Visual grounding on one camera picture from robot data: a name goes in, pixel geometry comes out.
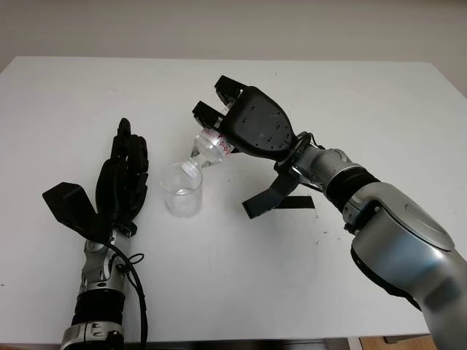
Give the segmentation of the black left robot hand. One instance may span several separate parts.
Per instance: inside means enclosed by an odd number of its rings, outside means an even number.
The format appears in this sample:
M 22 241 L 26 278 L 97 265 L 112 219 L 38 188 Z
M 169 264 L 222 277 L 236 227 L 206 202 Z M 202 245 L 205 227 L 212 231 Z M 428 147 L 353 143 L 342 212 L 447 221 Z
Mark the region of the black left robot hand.
M 146 140 L 131 132 L 129 120 L 121 119 L 97 181 L 96 208 L 128 237 L 137 231 L 134 219 L 146 198 L 148 167 Z

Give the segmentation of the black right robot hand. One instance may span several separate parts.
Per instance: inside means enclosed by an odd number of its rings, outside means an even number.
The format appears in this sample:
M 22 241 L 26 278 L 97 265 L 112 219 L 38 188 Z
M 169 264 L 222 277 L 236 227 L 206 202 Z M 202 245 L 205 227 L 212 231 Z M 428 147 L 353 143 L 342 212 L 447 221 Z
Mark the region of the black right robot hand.
M 202 127 L 217 131 L 245 154 L 274 161 L 288 156 L 298 138 L 282 107 L 257 87 L 226 76 L 219 78 L 215 90 L 228 112 L 199 101 L 193 116 Z

